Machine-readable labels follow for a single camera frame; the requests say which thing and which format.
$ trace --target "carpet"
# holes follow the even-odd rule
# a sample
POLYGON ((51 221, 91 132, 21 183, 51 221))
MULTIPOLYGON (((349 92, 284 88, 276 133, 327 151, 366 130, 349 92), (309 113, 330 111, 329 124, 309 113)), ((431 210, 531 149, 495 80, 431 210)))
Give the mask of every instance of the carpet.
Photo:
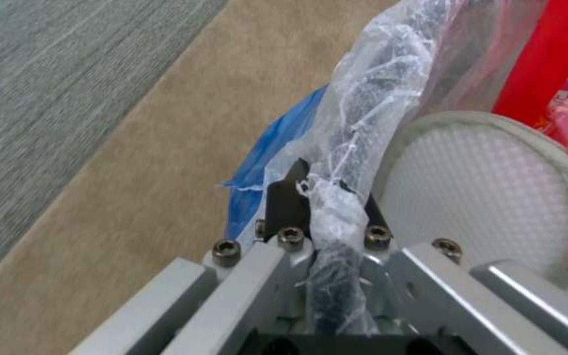
POLYGON ((0 260, 225 0, 0 0, 0 260))
POLYGON ((264 128, 329 81, 393 0, 229 0, 0 263, 0 354, 73 348, 223 236, 264 128))

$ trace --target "clear plastic bag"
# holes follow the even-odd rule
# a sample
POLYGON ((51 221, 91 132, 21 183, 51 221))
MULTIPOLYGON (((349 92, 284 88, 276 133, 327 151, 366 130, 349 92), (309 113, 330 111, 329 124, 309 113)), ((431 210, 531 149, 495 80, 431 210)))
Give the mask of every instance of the clear plastic bag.
MULTIPOLYGON (((297 159, 311 164, 305 193, 319 250, 307 282, 311 332, 325 332, 316 327, 321 324, 331 325, 328 332, 375 331, 353 263, 367 224, 363 205, 388 144, 400 124, 424 113, 490 110, 543 5, 542 0, 403 0, 374 18, 343 57, 313 126, 288 142, 264 173, 266 187, 297 159), (336 289, 346 301, 327 306, 322 295, 336 289)), ((263 213, 264 198, 255 215, 263 213)), ((251 222, 239 236, 241 244, 250 245, 251 222)))

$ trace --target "blue plastic bag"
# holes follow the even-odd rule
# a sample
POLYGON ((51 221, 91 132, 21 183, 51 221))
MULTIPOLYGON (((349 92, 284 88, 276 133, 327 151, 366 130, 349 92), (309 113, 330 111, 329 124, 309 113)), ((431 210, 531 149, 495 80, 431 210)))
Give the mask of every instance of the blue plastic bag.
POLYGON ((286 143, 301 137, 313 125, 324 86, 308 95, 267 128, 253 146, 234 177, 223 185, 230 188, 225 235, 234 240, 257 211, 262 200, 264 168, 286 143))

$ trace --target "beige carpet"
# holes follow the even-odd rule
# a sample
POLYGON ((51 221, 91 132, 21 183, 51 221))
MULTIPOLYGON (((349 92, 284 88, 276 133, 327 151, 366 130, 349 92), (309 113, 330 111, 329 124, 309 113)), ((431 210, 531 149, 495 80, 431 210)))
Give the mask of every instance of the beige carpet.
POLYGON ((75 346, 225 225, 232 175, 394 0, 230 0, 0 264, 0 354, 75 346))

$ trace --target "gray carpet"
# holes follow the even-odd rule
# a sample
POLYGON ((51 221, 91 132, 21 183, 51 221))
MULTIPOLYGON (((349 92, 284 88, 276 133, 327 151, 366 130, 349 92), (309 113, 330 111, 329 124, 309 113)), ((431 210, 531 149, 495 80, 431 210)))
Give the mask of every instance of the gray carpet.
POLYGON ((0 260, 225 0, 0 0, 0 260))

